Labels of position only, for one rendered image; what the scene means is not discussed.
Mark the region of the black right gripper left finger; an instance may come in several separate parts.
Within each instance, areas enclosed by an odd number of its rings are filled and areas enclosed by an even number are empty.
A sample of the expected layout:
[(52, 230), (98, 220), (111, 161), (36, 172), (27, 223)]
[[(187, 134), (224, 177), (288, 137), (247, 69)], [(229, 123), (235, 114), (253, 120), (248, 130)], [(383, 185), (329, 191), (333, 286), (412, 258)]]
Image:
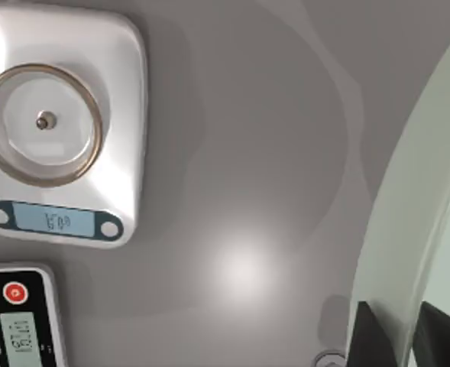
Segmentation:
[(366, 301), (358, 303), (348, 367), (398, 367), (390, 339)]

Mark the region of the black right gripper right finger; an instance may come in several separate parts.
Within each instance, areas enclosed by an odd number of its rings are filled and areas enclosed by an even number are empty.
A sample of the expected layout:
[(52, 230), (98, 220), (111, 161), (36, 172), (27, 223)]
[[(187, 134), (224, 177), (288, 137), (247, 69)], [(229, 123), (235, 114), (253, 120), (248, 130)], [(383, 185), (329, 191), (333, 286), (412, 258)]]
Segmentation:
[(450, 316), (422, 302), (413, 336), (417, 367), (450, 367)]

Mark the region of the small grey round disc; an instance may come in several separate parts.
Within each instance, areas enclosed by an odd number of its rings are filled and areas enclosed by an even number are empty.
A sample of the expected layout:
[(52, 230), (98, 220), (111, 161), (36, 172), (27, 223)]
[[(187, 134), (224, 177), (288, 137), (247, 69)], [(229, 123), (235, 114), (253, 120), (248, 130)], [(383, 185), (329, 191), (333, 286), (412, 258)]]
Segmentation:
[(325, 349), (315, 355), (310, 367), (346, 367), (345, 353), (337, 349)]

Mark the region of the large pale white rounded object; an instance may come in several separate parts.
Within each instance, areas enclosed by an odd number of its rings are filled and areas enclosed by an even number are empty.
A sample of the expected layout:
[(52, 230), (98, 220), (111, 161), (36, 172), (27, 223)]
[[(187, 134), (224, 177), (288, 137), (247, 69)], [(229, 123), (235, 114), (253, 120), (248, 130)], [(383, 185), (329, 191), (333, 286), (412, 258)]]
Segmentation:
[(390, 339), (398, 367), (417, 367), (422, 302), (450, 316), (450, 45), (405, 125), (374, 201), (351, 292)]

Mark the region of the black and white digital timer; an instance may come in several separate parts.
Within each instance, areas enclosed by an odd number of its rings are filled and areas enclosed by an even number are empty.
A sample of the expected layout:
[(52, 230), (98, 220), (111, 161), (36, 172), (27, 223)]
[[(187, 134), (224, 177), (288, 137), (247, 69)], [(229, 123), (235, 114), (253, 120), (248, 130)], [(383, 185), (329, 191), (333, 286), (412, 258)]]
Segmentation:
[(0, 367), (69, 367), (53, 272), (0, 262)]

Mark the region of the white digital kitchen scale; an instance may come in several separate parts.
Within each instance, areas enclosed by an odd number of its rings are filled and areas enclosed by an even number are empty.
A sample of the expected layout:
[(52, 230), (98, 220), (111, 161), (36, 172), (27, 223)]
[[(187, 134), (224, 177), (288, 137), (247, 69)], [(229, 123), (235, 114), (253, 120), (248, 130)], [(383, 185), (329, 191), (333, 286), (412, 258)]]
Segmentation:
[(0, 235), (117, 248), (138, 221), (147, 55), (107, 11), (0, 3)]

